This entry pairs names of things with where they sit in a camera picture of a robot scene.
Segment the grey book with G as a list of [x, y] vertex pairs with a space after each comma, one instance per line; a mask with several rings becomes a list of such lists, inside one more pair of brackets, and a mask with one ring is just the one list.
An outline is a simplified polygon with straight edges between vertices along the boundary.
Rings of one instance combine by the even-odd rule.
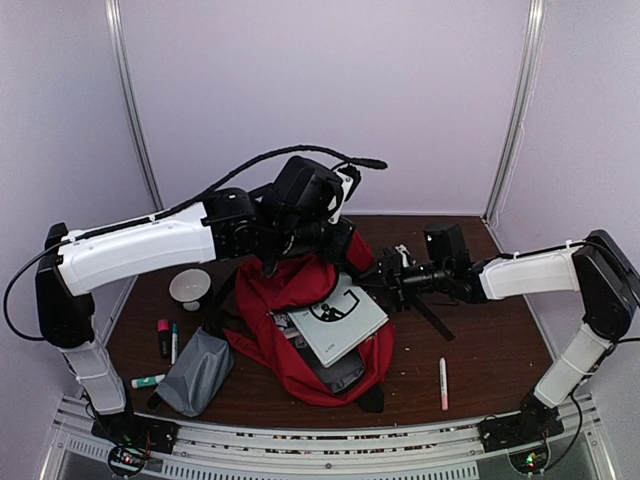
[[388, 321], [376, 301], [347, 277], [324, 301], [288, 315], [323, 367], [331, 367]]

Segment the grey pencil pouch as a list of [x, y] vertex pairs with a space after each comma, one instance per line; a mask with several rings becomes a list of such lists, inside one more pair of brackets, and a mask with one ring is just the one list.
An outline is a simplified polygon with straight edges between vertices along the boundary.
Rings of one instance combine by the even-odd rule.
[[234, 365], [228, 341], [198, 328], [146, 406], [155, 411], [166, 404], [183, 416], [197, 417], [209, 406]]

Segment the rose cover book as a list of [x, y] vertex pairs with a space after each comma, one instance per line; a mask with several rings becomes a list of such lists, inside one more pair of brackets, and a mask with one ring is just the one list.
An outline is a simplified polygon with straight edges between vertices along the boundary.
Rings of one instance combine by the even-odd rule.
[[296, 349], [304, 349], [308, 347], [307, 341], [302, 336], [299, 329], [294, 325], [291, 317], [287, 313], [271, 312], [270, 317], [276, 328]]

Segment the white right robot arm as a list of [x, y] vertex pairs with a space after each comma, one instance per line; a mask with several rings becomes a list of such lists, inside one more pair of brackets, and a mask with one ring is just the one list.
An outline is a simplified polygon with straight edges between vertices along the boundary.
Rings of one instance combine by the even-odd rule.
[[639, 314], [639, 271], [614, 238], [593, 230], [580, 240], [529, 252], [499, 253], [474, 261], [457, 224], [424, 231], [428, 263], [418, 264], [403, 247], [385, 249], [358, 285], [384, 296], [396, 310], [422, 306], [423, 293], [442, 293], [465, 304], [522, 297], [572, 300], [581, 313], [577, 329], [549, 369], [523, 398], [512, 430], [535, 440], [557, 407], [624, 340]]

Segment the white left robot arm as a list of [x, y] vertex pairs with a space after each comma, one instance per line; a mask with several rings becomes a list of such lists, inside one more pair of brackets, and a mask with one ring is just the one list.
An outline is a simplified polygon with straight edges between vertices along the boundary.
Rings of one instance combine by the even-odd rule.
[[89, 230], [56, 224], [34, 269], [39, 339], [66, 358], [95, 417], [123, 444], [137, 442], [144, 424], [128, 389], [93, 329], [92, 294], [104, 285], [165, 268], [253, 256], [265, 276], [288, 258], [316, 254], [342, 263], [354, 225], [341, 210], [364, 168], [383, 162], [337, 153], [336, 165], [314, 160], [316, 145], [284, 147], [276, 179], [251, 191], [222, 177], [171, 208]]

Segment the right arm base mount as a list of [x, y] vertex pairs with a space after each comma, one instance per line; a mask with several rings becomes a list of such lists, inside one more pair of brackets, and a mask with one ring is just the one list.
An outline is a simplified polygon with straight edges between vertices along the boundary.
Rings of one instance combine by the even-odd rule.
[[505, 451], [511, 467], [531, 477], [542, 474], [551, 464], [549, 441], [564, 432], [564, 425], [559, 418], [538, 424], [517, 413], [487, 416], [478, 424], [478, 431], [486, 453]]

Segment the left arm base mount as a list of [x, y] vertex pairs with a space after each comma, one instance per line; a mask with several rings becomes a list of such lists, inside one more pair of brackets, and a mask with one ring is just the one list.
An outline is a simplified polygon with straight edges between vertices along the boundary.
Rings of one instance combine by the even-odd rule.
[[130, 478], [140, 474], [154, 453], [171, 454], [177, 440], [177, 423], [135, 415], [131, 424], [93, 421], [91, 434], [112, 444], [106, 463], [113, 474]]

